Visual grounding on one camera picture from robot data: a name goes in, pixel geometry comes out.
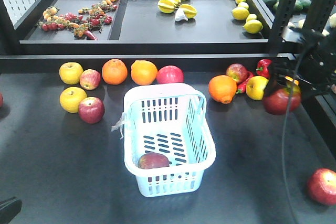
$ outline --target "apple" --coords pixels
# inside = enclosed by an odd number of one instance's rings
[[[87,97],[79,103],[78,114],[86,123],[98,123],[105,114],[104,103],[97,97]]]
[[[264,96],[264,89],[268,79],[263,76],[253,76],[246,84],[246,94],[253,100],[260,101]]]
[[[59,68],[59,76],[61,80],[69,85],[77,84],[82,73],[83,68],[77,62],[67,62]]]
[[[165,66],[157,72],[156,80],[158,84],[183,82],[183,71],[176,66]]]
[[[271,95],[263,97],[262,104],[265,110],[272,115],[283,115],[286,113],[289,100],[290,87],[279,87]],[[301,90],[299,86],[293,86],[293,95],[289,111],[295,110],[301,104]]]
[[[248,71],[242,64],[234,63],[226,69],[226,75],[234,79],[237,84],[240,84],[246,80]]]
[[[336,173],[328,168],[318,168],[307,181],[308,195],[317,202],[336,205]]]
[[[4,98],[2,96],[2,93],[0,92],[0,108],[4,105]]]
[[[79,103],[87,97],[84,89],[70,87],[65,89],[59,96],[62,108],[69,113],[77,113]]]
[[[161,153],[148,152],[143,154],[139,159],[139,167],[141,169],[153,169],[168,166],[168,158]]]
[[[86,90],[96,89],[99,86],[100,81],[100,73],[93,69],[85,70],[79,78],[80,86]]]

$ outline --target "red apple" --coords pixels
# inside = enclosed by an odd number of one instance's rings
[[[226,75],[234,79],[237,84],[240,84],[246,80],[248,72],[242,64],[234,63],[226,69]]]
[[[265,110],[272,115],[283,115],[286,113],[289,100],[290,87],[278,88],[269,96],[264,96],[262,104]],[[290,102],[289,111],[295,110],[301,104],[301,91],[299,86],[294,85],[293,96]]]
[[[183,82],[183,71],[176,66],[165,66],[157,72],[156,80],[158,84]]]
[[[4,105],[4,98],[2,97],[2,93],[0,92],[0,108]]]
[[[104,103],[97,97],[87,97],[79,103],[78,114],[86,123],[98,123],[105,114]]]
[[[97,88],[100,84],[100,81],[100,73],[93,69],[85,70],[79,78],[79,84],[86,90],[93,90]]]
[[[307,181],[308,195],[317,202],[336,205],[336,173],[327,168],[317,169]]]
[[[143,154],[139,159],[139,167],[141,169],[153,169],[168,166],[168,158],[161,153],[148,152]]]

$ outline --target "white plastic basket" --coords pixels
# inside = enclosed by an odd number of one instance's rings
[[[143,196],[195,191],[215,160],[206,99],[184,83],[139,86],[124,97],[124,161]],[[164,154],[169,167],[141,169],[147,152]]]

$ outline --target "pepper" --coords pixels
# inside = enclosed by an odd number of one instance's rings
[[[263,77],[269,79],[269,78],[270,78],[270,74],[269,74],[267,68],[268,68],[268,66],[269,66],[271,63],[272,63],[272,61],[269,60],[269,59],[262,59],[262,60],[258,61],[257,69],[256,69],[257,74],[258,74],[259,76],[263,76]]]
[[[248,72],[248,76],[247,76],[245,81],[243,81],[241,84],[238,85],[236,94],[245,93],[246,84],[247,84],[248,80],[251,79],[254,76],[254,74],[252,72],[250,72],[250,71],[247,71],[247,72]]]

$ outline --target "black cable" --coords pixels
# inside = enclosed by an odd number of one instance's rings
[[[284,125],[282,127],[282,134],[281,134],[281,165],[282,165],[282,176],[284,179],[284,184],[285,184],[285,189],[286,189],[286,196],[287,196],[287,201],[289,204],[289,208],[290,208],[290,212],[291,215],[293,217],[294,223],[295,224],[299,224],[296,214],[294,213],[294,209],[293,209],[293,204],[292,204],[292,200],[289,194],[289,188],[288,188],[288,182],[287,182],[287,175],[286,175],[286,164],[285,164],[285,134],[286,134],[286,128],[287,128],[287,121],[288,121],[288,115],[289,115],[289,110],[290,110],[290,106],[291,106],[291,99],[293,96],[293,88],[294,88],[294,82],[296,80],[296,76],[300,67],[300,64],[302,62],[302,59],[304,58],[304,56],[310,51],[310,48],[307,48],[304,52],[302,52],[299,55],[299,59],[295,65],[295,69],[293,72],[293,80],[290,86],[290,93],[289,93],[289,97],[288,97],[288,103],[287,103],[287,107],[286,107],[286,114],[285,114],[285,118],[284,118]]]

